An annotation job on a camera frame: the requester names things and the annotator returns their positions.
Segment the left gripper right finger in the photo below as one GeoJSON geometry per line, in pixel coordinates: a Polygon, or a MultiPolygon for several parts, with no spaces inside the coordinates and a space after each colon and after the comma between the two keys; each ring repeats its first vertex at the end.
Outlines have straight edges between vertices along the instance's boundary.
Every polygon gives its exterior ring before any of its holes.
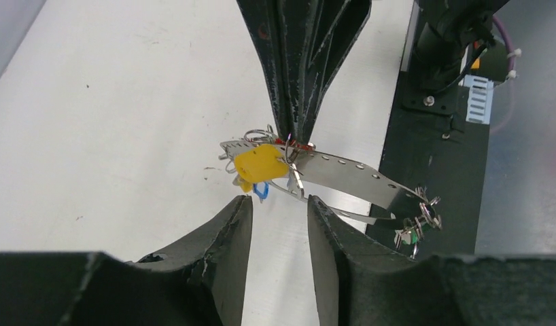
{"type": "Polygon", "coordinates": [[[321,325],[556,325],[556,255],[414,261],[307,202],[321,325]]]}

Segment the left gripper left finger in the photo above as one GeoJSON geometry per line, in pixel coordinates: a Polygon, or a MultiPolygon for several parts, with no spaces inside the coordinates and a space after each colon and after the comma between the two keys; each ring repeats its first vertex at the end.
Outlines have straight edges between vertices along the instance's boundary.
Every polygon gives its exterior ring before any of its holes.
{"type": "Polygon", "coordinates": [[[103,252],[0,252],[0,325],[240,325],[253,203],[136,262],[103,252]]]}

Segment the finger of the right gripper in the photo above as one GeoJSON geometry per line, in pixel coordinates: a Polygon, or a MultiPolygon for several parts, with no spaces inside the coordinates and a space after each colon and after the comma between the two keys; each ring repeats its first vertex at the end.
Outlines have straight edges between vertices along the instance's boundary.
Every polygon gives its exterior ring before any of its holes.
{"type": "Polygon", "coordinates": [[[305,30],[304,1],[238,1],[245,25],[262,65],[278,135],[304,140],[298,89],[299,50],[305,30]]]}
{"type": "Polygon", "coordinates": [[[302,108],[296,140],[308,143],[327,89],[364,28],[370,0],[319,1],[310,52],[306,59],[302,108]]]}

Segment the yellow tagged key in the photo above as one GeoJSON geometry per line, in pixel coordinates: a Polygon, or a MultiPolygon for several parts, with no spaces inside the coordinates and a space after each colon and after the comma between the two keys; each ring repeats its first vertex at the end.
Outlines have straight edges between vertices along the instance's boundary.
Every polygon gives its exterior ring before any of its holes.
{"type": "Polygon", "coordinates": [[[283,154],[274,145],[263,144],[234,159],[237,170],[238,185],[244,193],[253,190],[254,184],[284,177],[289,172],[289,166],[283,161],[283,154]]]}

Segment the keyring with keys bunch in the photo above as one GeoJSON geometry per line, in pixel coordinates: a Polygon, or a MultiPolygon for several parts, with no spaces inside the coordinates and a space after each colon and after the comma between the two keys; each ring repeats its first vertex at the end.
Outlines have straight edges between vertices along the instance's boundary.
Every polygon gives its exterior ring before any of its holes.
{"type": "Polygon", "coordinates": [[[429,230],[442,228],[442,218],[435,210],[440,199],[429,199],[424,187],[408,188],[365,163],[320,152],[312,143],[302,145],[292,137],[282,140],[271,127],[249,130],[240,139],[220,143],[224,153],[219,159],[228,160],[226,170],[236,175],[236,186],[239,187],[239,176],[234,166],[235,157],[263,144],[274,145],[281,151],[283,161],[290,169],[284,177],[254,184],[251,192],[259,199],[264,199],[267,194],[266,190],[260,189],[263,185],[265,188],[274,187],[301,202],[308,202],[309,193],[305,189],[305,183],[359,198],[386,213],[370,217],[365,213],[339,208],[333,208],[333,211],[344,218],[393,230],[395,247],[400,249],[405,245],[412,246],[411,257],[416,256],[419,243],[429,230]]]}

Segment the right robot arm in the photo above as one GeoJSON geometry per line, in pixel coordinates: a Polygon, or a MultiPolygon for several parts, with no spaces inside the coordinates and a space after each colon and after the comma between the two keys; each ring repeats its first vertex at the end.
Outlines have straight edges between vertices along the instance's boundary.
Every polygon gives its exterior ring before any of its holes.
{"type": "MultiPolygon", "coordinates": [[[[463,50],[495,45],[493,15],[503,1],[418,1],[422,30],[413,44],[415,87],[448,92],[462,78],[463,50]]],[[[279,138],[307,144],[327,89],[362,32],[370,1],[239,1],[258,54],[279,138]]]]}

